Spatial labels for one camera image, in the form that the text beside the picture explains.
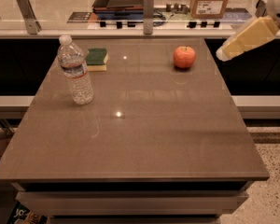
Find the cardboard box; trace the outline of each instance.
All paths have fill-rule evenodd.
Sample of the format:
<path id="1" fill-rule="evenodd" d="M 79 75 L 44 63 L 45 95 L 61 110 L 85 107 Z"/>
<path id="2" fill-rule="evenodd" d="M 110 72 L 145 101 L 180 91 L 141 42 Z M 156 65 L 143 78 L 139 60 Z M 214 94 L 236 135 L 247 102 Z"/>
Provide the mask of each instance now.
<path id="1" fill-rule="evenodd" d="M 193 19 L 221 19 L 229 0 L 191 0 L 190 15 Z"/>

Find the speckled floor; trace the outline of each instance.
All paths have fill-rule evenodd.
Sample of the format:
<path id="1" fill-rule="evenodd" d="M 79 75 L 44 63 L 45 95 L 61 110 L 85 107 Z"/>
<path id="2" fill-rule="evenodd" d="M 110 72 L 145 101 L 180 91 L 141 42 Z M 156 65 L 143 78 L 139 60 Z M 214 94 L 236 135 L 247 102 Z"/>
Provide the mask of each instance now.
<path id="1" fill-rule="evenodd" d="M 221 224 L 280 224 L 280 127 L 248 127 L 270 179 L 256 182 L 250 198 L 233 214 L 223 215 Z M 15 191 L 0 186 L 0 224 L 6 224 L 14 204 Z"/>

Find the plastic bottle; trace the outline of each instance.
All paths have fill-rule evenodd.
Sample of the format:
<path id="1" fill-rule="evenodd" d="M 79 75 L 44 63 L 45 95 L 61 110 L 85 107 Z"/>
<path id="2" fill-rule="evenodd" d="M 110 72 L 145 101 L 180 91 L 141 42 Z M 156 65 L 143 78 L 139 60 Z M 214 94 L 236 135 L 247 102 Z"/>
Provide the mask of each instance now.
<path id="1" fill-rule="evenodd" d="M 70 35 L 60 36 L 59 41 L 58 61 L 73 99 L 79 105 L 87 104 L 93 99 L 93 88 L 83 51 Z"/>

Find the apple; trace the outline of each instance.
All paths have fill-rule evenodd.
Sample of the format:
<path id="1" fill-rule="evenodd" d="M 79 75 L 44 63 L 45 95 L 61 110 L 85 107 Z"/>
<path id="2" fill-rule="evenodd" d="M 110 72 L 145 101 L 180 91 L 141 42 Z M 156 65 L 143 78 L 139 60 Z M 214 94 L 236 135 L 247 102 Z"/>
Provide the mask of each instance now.
<path id="1" fill-rule="evenodd" d="M 174 63 L 175 66 L 187 69 L 193 66 L 196 60 L 196 52 L 192 47 L 182 46 L 175 49 Z"/>

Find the black panel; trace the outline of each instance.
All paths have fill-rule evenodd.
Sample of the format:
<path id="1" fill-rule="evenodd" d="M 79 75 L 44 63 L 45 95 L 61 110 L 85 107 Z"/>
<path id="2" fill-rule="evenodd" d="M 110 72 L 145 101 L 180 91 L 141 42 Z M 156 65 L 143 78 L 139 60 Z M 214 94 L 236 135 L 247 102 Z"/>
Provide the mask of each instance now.
<path id="1" fill-rule="evenodd" d="M 59 46 L 58 39 L 0 39 L 0 95 L 35 95 Z"/>
<path id="2" fill-rule="evenodd" d="M 280 95 L 280 39 L 227 62 L 216 56 L 224 39 L 205 41 L 232 95 Z"/>
<path id="3" fill-rule="evenodd" d="M 240 190 L 245 181 L 34 183 L 27 191 Z"/>

